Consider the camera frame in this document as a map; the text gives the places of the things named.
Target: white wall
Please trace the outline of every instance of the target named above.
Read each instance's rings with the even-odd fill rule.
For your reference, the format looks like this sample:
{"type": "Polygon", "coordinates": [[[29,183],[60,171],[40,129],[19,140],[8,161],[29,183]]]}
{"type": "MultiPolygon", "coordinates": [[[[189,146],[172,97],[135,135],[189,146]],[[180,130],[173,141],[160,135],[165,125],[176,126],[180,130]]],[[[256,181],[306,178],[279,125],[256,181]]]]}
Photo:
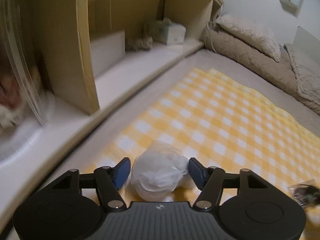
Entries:
{"type": "Polygon", "coordinates": [[[293,43],[298,26],[320,40],[320,0],[304,0],[297,17],[285,11],[279,0],[223,1],[224,11],[263,22],[273,30],[280,43],[293,43]]]}

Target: yellow checkered cloth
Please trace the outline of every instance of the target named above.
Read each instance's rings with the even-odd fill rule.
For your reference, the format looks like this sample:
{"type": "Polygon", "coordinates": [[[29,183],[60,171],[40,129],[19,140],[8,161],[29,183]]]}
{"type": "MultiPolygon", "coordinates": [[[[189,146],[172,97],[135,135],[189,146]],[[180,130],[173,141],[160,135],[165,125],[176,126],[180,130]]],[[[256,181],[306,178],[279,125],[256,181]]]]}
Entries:
{"type": "MultiPolygon", "coordinates": [[[[173,145],[206,167],[231,173],[251,169],[287,194],[288,185],[320,179],[320,139],[259,92],[214,69],[193,69],[124,129],[87,172],[126,156],[133,163],[153,140],[173,145]]],[[[140,200],[125,190],[121,194],[127,204],[140,200]]],[[[196,188],[179,189],[168,200],[192,203],[198,194],[196,188]]],[[[235,194],[225,190],[222,201],[235,194]]]]}

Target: clear plastic container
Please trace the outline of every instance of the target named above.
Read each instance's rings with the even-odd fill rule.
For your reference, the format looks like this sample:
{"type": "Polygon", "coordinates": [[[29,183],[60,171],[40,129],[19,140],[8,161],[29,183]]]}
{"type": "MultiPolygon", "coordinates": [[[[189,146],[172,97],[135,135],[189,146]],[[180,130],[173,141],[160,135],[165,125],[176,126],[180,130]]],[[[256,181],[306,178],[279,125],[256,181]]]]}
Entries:
{"type": "Polygon", "coordinates": [[[45,124],[28,0],[0,0],[0,161],[45,124]]]}

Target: white box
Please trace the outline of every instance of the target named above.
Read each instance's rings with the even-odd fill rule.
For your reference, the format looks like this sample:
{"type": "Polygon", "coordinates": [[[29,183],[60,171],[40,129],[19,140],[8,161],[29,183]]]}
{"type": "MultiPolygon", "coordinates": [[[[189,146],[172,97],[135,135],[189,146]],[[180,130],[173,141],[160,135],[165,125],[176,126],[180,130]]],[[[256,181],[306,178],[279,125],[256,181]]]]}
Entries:
{"type": "Polygon", "coordinates": [[[169,19],[154,20],[144,25],[144,34],[167,45],[182,44],[186,35],[186,28],[181,24],[171,22],[169,19]]]}
{"type": "Polygon", "coordinates": [[[90,52],[93,76],[96,77],[125,56],[124,31],[91,40],[90,52]]]}

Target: beige pillow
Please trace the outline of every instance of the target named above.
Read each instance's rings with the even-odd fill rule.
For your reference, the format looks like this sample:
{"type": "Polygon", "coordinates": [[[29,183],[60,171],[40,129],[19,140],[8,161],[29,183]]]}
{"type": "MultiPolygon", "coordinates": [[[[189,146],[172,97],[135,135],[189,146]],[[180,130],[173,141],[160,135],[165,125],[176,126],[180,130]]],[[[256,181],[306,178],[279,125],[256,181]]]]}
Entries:
{"type": "Polygon", "coordinates": [[[280,48],[273,32],[251,18],[233,17],[229,14],[217,19],[224,30],[255,47],[260,52],[280,62],[280,48]]]}

